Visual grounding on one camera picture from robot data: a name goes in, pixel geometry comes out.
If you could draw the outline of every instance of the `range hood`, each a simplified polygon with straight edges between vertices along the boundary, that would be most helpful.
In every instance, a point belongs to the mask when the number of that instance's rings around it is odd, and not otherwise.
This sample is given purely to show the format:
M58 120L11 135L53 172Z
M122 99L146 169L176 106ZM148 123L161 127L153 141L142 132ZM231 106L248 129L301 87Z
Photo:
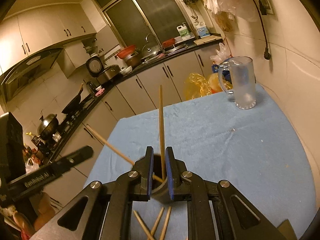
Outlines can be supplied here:
M3 102L9 102L26 85L47 72L61 51L62 48L47 49L27 57L14 66L1 83Z

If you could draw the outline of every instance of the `blue tablecloth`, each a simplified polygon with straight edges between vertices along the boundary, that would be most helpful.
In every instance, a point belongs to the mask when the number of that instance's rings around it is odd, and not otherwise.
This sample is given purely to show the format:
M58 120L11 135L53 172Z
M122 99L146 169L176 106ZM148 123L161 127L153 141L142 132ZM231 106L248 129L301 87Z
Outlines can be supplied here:
M311 168L285 115L261 86L256 88L257 105L250 110L238 109L224 92L165 107L165 145L172 146L175 157L203 179L229 180L276 227L289 219L299 238L316 214ZM159 153L158 110L121 119L108 142L132 160L144 156L147 146ZM86 185L116 180L130 169L105 146ZM149 228L160 208L153 199L133 203ZM174 203L166 240L186 237L186 203ZM133 215L131 239L145 238Z

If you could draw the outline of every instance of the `faucet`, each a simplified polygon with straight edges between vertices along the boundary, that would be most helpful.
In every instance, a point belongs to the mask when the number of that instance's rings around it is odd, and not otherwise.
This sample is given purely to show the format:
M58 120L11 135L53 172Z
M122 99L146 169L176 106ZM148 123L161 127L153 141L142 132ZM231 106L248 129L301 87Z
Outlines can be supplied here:
M164 50L164 48L162 47L161 42L159 41L158 37L155 36L154 34L152 34L152 33L148 34L148 35L146 36L146 41L149 42L149 41L148 41L148 37L149 37L150 35L151 35L151 36L154 36L154 38L156 39L156 41L157 41L157 43L158 43L158 45L159 45L159 49L162 50L163 53L165 53L165 50Z

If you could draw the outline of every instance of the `window pane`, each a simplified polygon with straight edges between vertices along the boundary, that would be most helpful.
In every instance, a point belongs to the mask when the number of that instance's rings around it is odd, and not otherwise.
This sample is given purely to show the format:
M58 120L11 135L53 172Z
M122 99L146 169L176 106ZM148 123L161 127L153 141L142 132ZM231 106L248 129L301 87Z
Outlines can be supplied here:
M127 46L143 48L151 31L132 0L121 0L107 14Z
M177 26L186 22L175 0L136 0L161 42L179 36Z

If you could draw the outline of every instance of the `wooden chopstick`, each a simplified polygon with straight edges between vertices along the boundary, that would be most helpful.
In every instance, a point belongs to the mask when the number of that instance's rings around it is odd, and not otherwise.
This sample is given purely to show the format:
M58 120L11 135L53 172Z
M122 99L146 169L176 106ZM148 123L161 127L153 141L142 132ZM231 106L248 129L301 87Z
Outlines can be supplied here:
M104 143L105 145L107 145L111 150L113 150L116 154L118 154L121 158L123 158L124 160L126 160L128 163L130 163L132 166L134 165L134 161L131 160L128 156L125 156L122 152L120 152L118 149L116 149L115 147L113 147L110 143L108 143L108 141L103 138L100 134L97 133L97 131L95 131L94 129L92 129L90 127L90 125L86 125L86 128L95 136L95 138L97 138L99 141L101 141L102 143ZM156 175L152 176L155 180L163 183L164 181L159 178Z
M156 232L156 230L157 230L158 224L159 224L160 219L161 219L161 217L162 217L163 211L164 211L164 207L161 208L161 210L160 210L160 212L159 212L159 215L158 215L158 217L157 217L157 219L156 219L156 221L155 221L155 224L153 225L153 228L152 228L151 231L150 231L150 234L151 234L152 236L155 235L155 232Z
M141 217L139 216L139 214L138 214L135 210L133 211L133 213L134 213L134 215L136 216L136 218L137 218L139 224L141 225L143 231L144 231L144 232L146 233L146 235L149 237L149 239L155 240L155 239L153 238L153 236L150 234L150 232L149 232L148 228L146 227L146 225L143 223L143 221L142 221Z
M161 154L161 172L162 179L165 180L165 160L164 160L164 118L163 118L163 99L162 85L159 87L159 133L160 133L160 154Z
M172 209L172 206L170 206L168 208L167 216L165 217L164 225L163 225L159 240L164 240L164 238L165 238L165 233L167 232L167 227L168 227L168 224L169 224L169 218L170 218L170 214L171 214L171 209Z

